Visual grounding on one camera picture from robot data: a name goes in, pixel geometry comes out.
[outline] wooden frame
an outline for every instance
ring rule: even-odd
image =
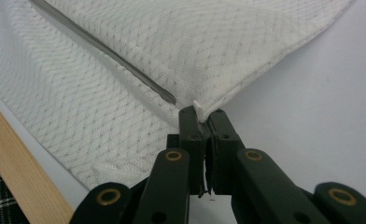
[[[73,210],[0,114],[0,176],[30,223],[68,223]]]

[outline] white surface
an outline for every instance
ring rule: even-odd
[[[299,187],[336,181],[366,196],[366,1],[223,109],[246,146],[266,151]],[[76,207],[85,189],[2,112]],[[233,223],[229,200],[214,199],[191,200],[191,223]]]

